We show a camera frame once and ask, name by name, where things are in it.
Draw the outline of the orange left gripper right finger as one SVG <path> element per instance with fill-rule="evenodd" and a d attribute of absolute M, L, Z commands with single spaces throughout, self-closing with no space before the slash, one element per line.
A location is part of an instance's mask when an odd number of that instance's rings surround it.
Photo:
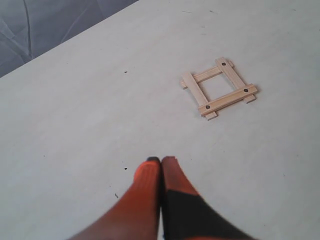
<path fill-rule="evenodd" d="M 251 240 L 213 210 L 190 183 L 174 156 L 161 161 L 162 223 L 166 240 Z"/>

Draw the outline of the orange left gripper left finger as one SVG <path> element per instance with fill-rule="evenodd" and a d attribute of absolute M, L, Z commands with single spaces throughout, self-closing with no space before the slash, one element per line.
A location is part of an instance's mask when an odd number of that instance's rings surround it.
<path fill-rule="evenodd" d="M 117 203 L 72 240 L 156 240 L 160 215 L 161 162 L 152 156 L 135 171 Z"/>

